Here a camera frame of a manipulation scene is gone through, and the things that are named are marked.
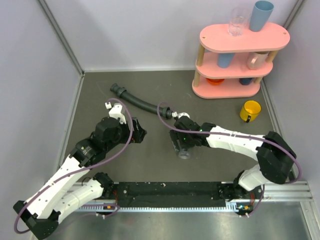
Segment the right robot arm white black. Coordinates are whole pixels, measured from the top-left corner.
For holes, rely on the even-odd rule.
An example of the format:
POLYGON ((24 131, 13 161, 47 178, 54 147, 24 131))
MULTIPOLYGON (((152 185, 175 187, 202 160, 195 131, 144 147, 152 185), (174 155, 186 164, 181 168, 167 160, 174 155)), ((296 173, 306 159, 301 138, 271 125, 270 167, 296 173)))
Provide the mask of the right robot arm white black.
POLYGON ((187 152, 193 147, 207 147, 228 150, 257 162, 252 168, 241 171, 231 187, 223 187, 219 191, 221 198, 228 201, 245 198, 255 188, 267 182, 286 184, 297 157, 277 132, 250 135, 208 122, 198 125, 186 115, 175 118, 169 135, 176 152, 187 152))

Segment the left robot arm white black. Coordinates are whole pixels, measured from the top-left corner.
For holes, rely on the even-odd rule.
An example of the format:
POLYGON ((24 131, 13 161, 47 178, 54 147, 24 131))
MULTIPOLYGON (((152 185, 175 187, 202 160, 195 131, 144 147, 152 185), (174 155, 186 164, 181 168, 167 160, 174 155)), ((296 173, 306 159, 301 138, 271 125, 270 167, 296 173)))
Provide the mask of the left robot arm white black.
POLYGON ((114 196, 114 182, 103 172, 96 173, 72 193, 68 190, 117 145, 143 141, 146 130, 137 118, 130 122, 132 125, 120 118, 103 118, 89 137, 75 145, 59 170, 34 196, 14 204, 13 209, 37 239, 48 238, 68 215, 86 203, 114 196))

